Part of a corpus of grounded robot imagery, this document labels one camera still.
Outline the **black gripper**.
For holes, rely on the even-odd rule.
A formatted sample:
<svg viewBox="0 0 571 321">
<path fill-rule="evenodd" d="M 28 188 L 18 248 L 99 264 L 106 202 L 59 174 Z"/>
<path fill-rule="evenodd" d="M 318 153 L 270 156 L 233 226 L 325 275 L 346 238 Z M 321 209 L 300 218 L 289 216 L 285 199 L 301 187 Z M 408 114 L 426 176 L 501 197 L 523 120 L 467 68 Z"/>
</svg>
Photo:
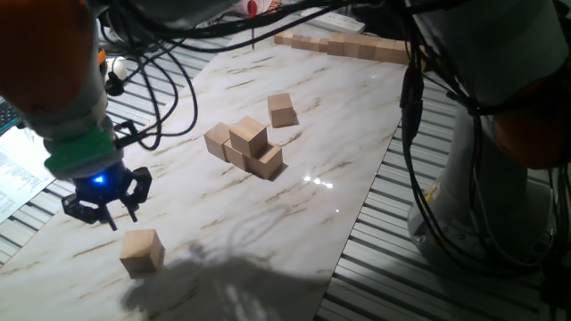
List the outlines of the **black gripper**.
<svg viewBox="0 0 571 321">
<path fill-rule="evenodd" d="M 89 225 L 97 222 L 107 224 L 116 231 L 107 203 L 120 200 L 132 221 L 137 222 L 136 211 L 140 204 L 146 202 L 152 181 L 147 167 L 130 171 L 123 162 L 119 162 L 91 177 L 74 178 L 76 192 L 62 199 L 62 208 L 72 218 Z M 93 203 L 95 207 L 83 205 L 82 201 Z"/>
</svg>

